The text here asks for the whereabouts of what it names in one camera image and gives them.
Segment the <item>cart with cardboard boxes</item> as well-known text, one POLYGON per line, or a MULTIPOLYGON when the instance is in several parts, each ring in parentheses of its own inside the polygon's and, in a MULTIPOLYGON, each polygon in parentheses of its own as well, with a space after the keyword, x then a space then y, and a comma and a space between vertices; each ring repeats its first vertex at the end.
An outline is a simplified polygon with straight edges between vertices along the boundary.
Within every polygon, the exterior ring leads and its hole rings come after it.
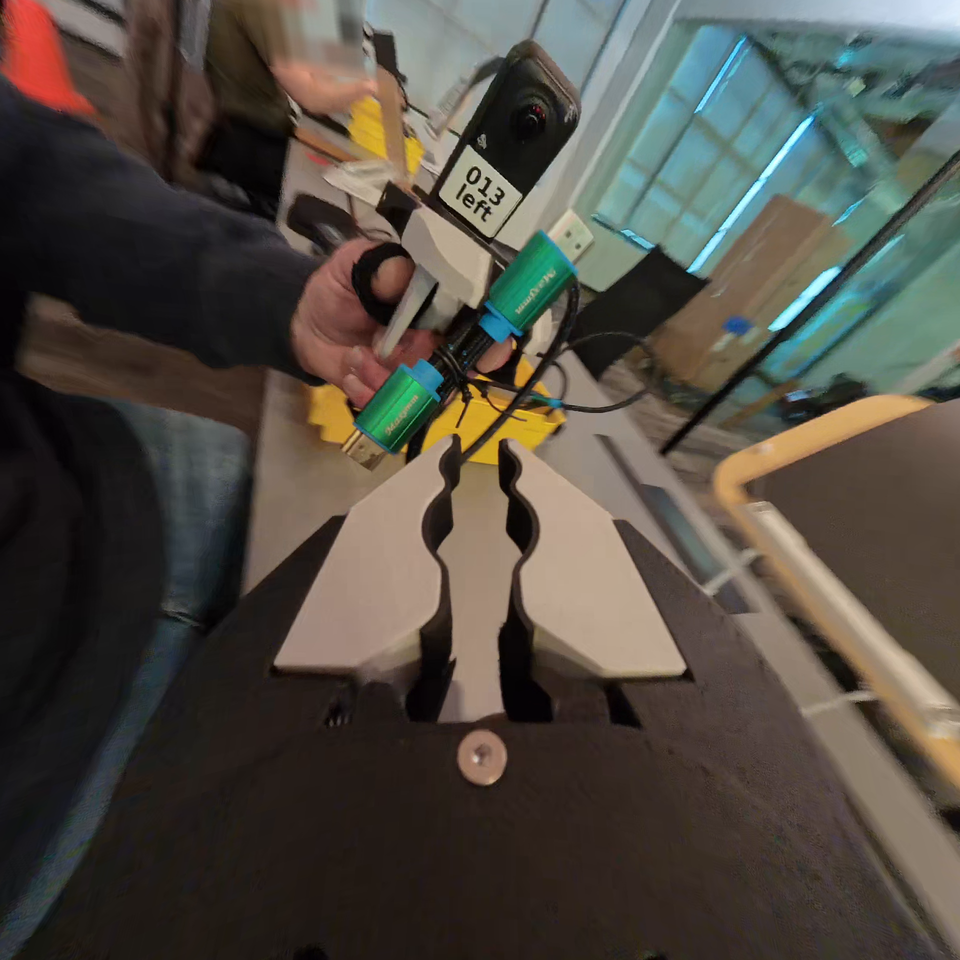
POLYGON ((770 339, 773 322, 824 274, 841 268, 849 251, 833 218, 774 196, 705 289, 651 337, 656 366, 682 387, 714 394, 770 339))

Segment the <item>yellow plastic bin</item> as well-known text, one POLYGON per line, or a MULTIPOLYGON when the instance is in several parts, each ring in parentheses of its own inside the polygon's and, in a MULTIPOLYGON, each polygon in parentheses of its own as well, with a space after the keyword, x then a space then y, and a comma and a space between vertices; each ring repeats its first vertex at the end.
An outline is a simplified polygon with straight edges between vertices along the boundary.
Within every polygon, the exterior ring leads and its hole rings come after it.
MULTIPOLYGON (((462 449, 467 449, 491 426, 497 415, 508 405, 508 393, 491 381, 476 380, 470 388, 472 401, 465 405, 461 399, 451 401, 429 427, 424 450, 434 446, 444 437, 456 435, 462 449)), ((566 418, 560 410, 536 404, 512 414, 505 427, 470 457, 475 465, 496 466, 501 441, 516 441, 523 449, 533 452, 550 438, 566 418)), ((333 387, 307 390, 307 425, 318 433, 318 439, 340 445, 353 431, 353 414, 342 393, 333 387)))

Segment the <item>wooden rimmed black panel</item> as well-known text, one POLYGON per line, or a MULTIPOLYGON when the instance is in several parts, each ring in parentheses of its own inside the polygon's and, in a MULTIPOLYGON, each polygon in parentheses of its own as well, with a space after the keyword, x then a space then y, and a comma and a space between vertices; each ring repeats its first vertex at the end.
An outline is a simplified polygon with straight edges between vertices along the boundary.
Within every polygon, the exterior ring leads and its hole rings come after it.
POLYGON ((958 701, 958 402, 873 396, 716 467, 714 498, 824 641, 957 795, 958 740, 934 740, 880 668, 740 515, 771 503, 891 637, 958 701))

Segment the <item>orange traffic cone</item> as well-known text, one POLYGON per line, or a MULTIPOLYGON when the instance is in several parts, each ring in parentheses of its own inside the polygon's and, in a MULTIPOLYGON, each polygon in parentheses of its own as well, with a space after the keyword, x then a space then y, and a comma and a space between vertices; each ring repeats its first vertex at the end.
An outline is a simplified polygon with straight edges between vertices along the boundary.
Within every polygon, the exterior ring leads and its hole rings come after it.
POLYGON ((1 69, 29 100, 73 117, 94 117, 74 86, 54 21, 41 3, 2 3, 1 69))

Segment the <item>white bracket bar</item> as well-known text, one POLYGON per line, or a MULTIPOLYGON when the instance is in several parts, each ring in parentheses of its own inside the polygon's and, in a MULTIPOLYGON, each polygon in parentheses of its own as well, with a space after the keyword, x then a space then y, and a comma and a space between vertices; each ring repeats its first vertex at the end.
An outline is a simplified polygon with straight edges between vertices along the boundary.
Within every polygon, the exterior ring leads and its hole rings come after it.
POLYGON ((742 506, 739 514, 762 532, 774 554, 811 589, 812 597, 825 604, 853 639, 854 647, 880 668, 884 681, 905 699, 908 711, 920 721, 922 731, 934 740, 958 740, 957 701, 936 681, 913 654, 906 652, 867 609, 843 586, 809 548, 806 541, 769 502, 742 506))

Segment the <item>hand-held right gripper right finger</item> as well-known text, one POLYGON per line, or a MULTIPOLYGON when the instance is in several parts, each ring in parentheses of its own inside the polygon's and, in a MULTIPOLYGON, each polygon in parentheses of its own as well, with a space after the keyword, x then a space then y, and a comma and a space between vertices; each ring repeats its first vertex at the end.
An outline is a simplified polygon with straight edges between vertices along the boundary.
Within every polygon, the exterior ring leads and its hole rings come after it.
POLYGON ((614 518, 516 441, 502 442, 509 610, 533 665, 571 678, 674 679, 686 663, 614 518))

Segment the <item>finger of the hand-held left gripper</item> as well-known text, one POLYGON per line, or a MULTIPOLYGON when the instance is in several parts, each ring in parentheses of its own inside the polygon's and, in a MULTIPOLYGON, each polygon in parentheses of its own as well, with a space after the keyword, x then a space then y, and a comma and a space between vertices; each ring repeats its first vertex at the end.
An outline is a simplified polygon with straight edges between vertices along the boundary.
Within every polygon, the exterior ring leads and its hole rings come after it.
POLYGON ((462 309, 484 302, 491 254, 437 212, 417 209, 411 213, 409 255, 414 263, 409 329, 445 333, 462 309))

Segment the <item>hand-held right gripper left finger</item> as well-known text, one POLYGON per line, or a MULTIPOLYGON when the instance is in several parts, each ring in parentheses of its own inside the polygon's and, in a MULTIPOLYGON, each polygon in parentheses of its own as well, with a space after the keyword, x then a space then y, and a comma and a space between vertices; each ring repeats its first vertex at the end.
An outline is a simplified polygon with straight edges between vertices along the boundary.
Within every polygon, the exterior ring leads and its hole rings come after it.
POLYGON ((413 684, 449 613, 438 547, 452 527, 460 439, 449 436, 344 516, 274 660, 280 674, 413 684))

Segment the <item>person's left hand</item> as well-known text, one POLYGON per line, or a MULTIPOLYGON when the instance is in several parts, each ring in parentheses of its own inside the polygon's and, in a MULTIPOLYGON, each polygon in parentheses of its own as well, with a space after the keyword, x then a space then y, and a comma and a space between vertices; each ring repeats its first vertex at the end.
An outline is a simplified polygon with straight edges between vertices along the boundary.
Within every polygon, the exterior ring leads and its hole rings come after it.
POLYGON ((428 359, 441 338, 422 330, 405 331, 388 355, 380 355, 386 330, 369 316, 357 298, 354 266, 380 244, 355 239, 341 246, 315 274, 291 321, 291 348, 309 377, 340 389, 362 410, 398 366, 428 359))

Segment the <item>person's left forearm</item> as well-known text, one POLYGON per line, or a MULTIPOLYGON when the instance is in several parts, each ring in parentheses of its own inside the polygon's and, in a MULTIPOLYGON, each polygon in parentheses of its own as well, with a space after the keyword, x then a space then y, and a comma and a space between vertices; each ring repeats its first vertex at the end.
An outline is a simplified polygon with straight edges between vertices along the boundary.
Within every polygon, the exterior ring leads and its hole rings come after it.
POLYGON ((89 124, 1 85, 1 354, 38 294, 84 323, 307 383, 291 324, 316 261, 277 230, 166 185, 89 124))

